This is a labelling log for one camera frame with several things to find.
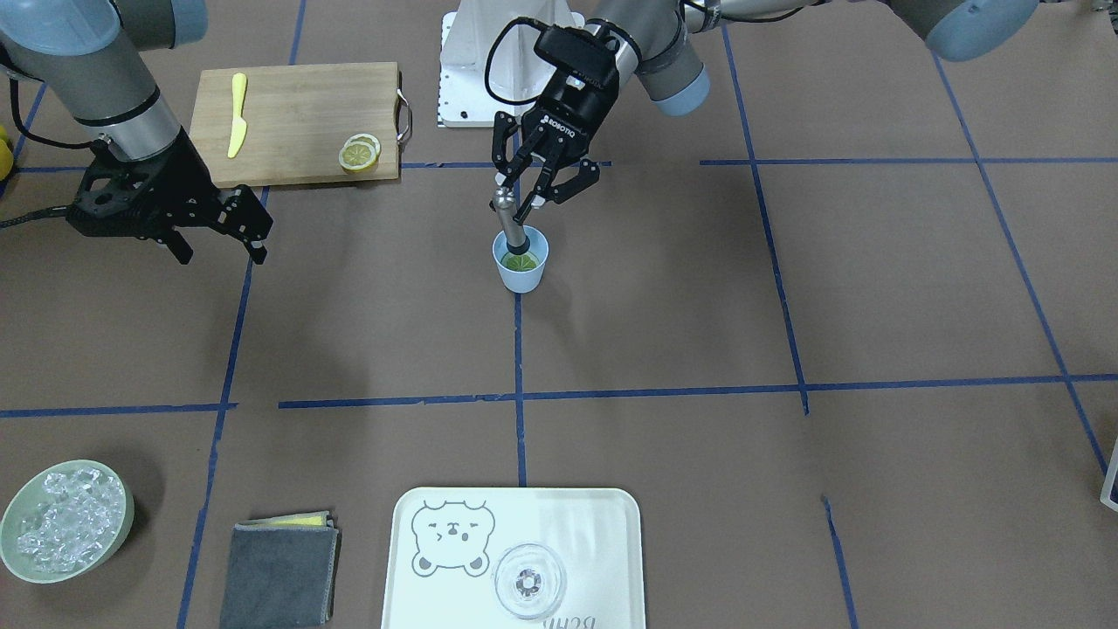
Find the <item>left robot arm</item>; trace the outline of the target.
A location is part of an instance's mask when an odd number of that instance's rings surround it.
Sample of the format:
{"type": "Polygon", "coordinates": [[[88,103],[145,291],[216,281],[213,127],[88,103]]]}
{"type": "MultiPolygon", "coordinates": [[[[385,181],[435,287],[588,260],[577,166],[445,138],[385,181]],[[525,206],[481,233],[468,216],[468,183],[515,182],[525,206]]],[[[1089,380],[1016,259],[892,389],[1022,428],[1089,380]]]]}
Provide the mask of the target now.
{"type": "Polygon", "coordinates": [[[542,86],[510,97],[493,120],[495,171],[490,208],[521,227],[543,204],[563,204],[598,182],[593,142],[632,82],[667,116],[701,107],[710,72],[694,40],[732,28],[773,28],[821,8],[818,1],[600,1],[579,25],[524,13],[502,25],[487,46],[484,83],[506,37],[532,31],[528,48],[544,64],[542,86]]]}

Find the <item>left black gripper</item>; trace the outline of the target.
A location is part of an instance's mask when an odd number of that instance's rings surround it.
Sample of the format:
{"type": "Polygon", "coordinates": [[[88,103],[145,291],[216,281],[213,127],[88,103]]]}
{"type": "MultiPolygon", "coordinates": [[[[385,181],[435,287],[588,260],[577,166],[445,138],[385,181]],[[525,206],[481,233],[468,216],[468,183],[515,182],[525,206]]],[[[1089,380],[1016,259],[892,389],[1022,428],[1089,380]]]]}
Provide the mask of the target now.
{"type": "Polygon", "coordinates": [[[582,156],[590,151],[590,140],[618,99],[619,46],[620,39],[606,23],[588,23],[586,28],[549,25],[536,40],[536,56],[551,64],[555,74],[521,123],[504,111],[494,115],[492,155],[498,175],[492,211],[506,202],[510,190],[536,156],[555,160],[542,161],[542,171],[518,207],[518,225],[525,223],[534,202],[563,204],[599,182],[600,164],[582,156]],[[521,139],[521,147],[509,156],[512,139],[521,139]],[[575,175],[556,183],[558,171],[575,162],[575,175]]]}

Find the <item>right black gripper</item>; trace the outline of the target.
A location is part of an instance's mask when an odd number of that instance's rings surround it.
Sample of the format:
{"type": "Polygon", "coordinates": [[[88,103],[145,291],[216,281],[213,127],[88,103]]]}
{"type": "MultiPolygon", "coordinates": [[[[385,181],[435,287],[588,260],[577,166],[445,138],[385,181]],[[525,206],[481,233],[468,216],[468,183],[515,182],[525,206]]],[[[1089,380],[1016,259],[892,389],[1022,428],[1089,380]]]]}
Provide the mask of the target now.
{"type": "Polygon", "coordinates": [[[231,235],[255,266],[263,266],[274,225],[259,196],[247,184],[222,201],[187,131],[154,156],[123,161],[107,139],[92,143],[93,162],[66,211],[66,222],[91,238],[146,238],[168,248],[187,266],[193,248],[178,227],[207,227],[231,235]]]}

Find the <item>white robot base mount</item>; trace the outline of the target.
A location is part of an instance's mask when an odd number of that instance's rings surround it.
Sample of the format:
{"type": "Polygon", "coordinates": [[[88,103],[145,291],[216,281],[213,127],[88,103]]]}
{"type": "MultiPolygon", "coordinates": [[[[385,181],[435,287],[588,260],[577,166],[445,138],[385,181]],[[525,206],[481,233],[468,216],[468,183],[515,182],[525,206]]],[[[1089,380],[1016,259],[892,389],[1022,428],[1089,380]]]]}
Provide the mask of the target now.
{"type": "Polygon", "coordinates": [[[498,111],[520,118],[530,107],[528,99],[555,75],[555,67],[536,56],[536,28],[517,25],[500,35],[517,17],[584,25],[582,13],[566,1],[462,1],[442,19],[440,128],[490,128],[498,111]]]}

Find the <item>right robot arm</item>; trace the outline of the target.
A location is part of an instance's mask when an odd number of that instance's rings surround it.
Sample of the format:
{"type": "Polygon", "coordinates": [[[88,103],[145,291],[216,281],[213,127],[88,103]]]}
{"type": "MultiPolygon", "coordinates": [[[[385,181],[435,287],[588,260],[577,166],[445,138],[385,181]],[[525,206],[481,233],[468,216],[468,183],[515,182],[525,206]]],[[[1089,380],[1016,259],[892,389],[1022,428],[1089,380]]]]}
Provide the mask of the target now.
{"type": "Polygon", "coordinates": [[[87,132],[72,150],[94,159],[72,203],[4,219],[3,228],[63,218],[88,238],[136,238],[191,263],[184,228],[208,228],[238,240],[256,266],[273,226],[259,196],[239,184],[222,192],[176,118],[142,53],[203,39],[203,1],[4,1],[3,74],[10,109],[23,139],[17,83],[51,88],[87,132]]]}

